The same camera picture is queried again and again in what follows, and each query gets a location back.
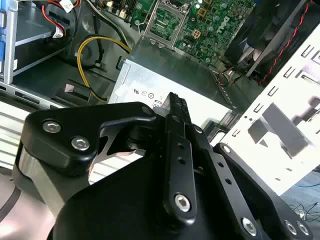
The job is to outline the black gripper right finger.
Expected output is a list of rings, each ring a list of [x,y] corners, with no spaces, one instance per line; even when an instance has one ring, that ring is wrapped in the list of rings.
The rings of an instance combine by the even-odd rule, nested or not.
[[[204,170],[213,196],[221,201],[216,214],[223,240],[312,240],[309,226],[236,153],[219,143],[211,147],[203,130],[191,123],[186,100],[179,99],[187,136]]]

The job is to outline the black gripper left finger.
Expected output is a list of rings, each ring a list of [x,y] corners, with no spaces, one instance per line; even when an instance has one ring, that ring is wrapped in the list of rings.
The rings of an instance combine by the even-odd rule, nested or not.
[[[142,158],[164,162],[162,205],[171,224],[192,225],[197,200],[191,142],[179,100],[166,116],[141,102],[43,110],[25,120],[16,165],[59,214],[75,194]]]

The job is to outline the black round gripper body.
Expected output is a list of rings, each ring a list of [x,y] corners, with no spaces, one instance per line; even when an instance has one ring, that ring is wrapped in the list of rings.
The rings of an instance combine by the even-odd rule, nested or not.
[[[239,240],[216,188],[195,172],[197,215],[173,226],[162,204],[165,164],[155,154],[136,160],[69,199],[53,228],[55,240]]]

